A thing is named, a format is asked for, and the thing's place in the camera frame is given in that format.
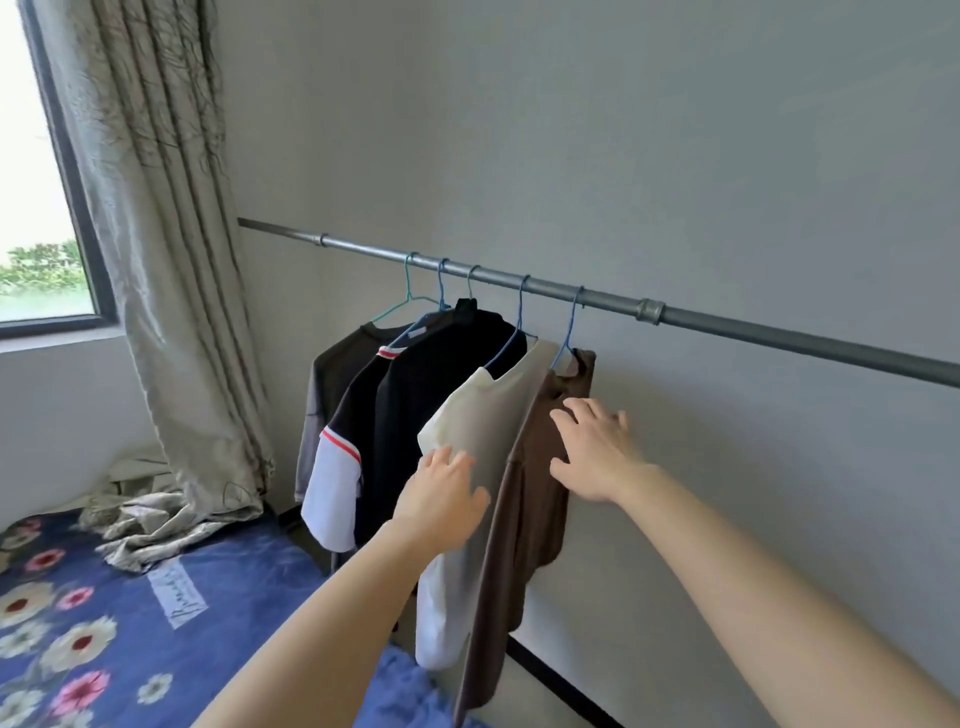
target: red stripe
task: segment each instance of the red stripe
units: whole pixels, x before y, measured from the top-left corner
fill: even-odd
[[[357,452],[356,448],[350,443],[348,443],[346,440],[341,440],[339,437],[331,434],[330,431],[326,429],[321,430],[320,434],[344,452],[349,453],[350,457],[357,461],[357,465],[360,464],[360,453]]]

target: window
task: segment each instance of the window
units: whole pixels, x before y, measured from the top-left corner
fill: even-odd
[[[0,338],[116,322],[32,3],[0,2]]]

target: black shirt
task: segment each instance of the black shirt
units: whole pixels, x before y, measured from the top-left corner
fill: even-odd
[[[357,500],[354,536],[358,547],[393,516],[396,499],[420,460],[417,435],[422,427],[516,331],[499,314],[489,311],[476,310],[466,318],[411,344],[402,356],[389,362],[377,386],[372,469],[364,468]],[[519,334],[493,362],[491,375],[498,378],[507,373],[526,352],[526,337]]]

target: blue bedsheet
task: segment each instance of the blue bedsheet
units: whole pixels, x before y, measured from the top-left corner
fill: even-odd
[[[134,576],[94,553],[78,514],[2,537],[0,728],[185,728],[324,581],[271,516]],[[451,724],[426,672],[388,645],[355,725]]]

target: rumpled cloth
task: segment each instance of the rumpled cloth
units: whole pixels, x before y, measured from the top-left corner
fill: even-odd
[[[197,513],[159,449],[114,463],[107,479],[89,496],[78,526],[104,538],[96,550],[119,570],[143,573],[236,520]]]

